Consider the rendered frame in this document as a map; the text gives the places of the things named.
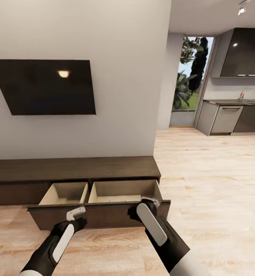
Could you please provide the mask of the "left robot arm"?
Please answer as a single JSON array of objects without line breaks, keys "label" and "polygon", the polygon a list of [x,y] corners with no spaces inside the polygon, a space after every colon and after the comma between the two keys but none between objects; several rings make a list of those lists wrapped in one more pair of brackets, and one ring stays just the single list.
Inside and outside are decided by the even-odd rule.
[{"label": "left robot arm", "polygon": [[52,276],[73,234],[87,224],[87,218],[74,220],[75,216],[85,211],[84,207],[79,207],[67,212],[66,220],[54,225],[50,236],[32,254],[18,276]]}]

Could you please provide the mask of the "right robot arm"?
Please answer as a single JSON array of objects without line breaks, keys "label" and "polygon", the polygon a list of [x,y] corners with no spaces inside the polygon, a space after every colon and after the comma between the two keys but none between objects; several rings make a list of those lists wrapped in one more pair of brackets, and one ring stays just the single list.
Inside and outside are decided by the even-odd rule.
[{"label": "right robot arm", "polygon": [[142,198],[136,207],[128,209],[128,215],[143,223],[170,276],[213,276],[164,216],[157,216],[159,206],[156,199]]}]

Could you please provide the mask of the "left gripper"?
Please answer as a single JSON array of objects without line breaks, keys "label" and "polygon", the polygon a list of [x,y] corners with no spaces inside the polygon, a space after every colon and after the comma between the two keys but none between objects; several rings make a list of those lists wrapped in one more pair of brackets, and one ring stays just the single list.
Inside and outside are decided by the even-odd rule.
[{"label": "left gripper", "polygon": [[83,217],[81,217],[79,219],[72,220],[71,222],[74,225],[74,232],[77,232],[84,229],[87,224],[87,218],[83,219]]}]

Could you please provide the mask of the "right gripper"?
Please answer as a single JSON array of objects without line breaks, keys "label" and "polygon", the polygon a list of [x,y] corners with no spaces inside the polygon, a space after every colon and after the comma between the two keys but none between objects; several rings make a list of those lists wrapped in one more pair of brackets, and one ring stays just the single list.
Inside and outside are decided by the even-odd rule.
[{"label": "right gripper", "polygon": [[137,207],[132,206],[131,208],[128,209],[128,215],[130,215],[130,219],[138,220],[136,215],[136,208]]}]

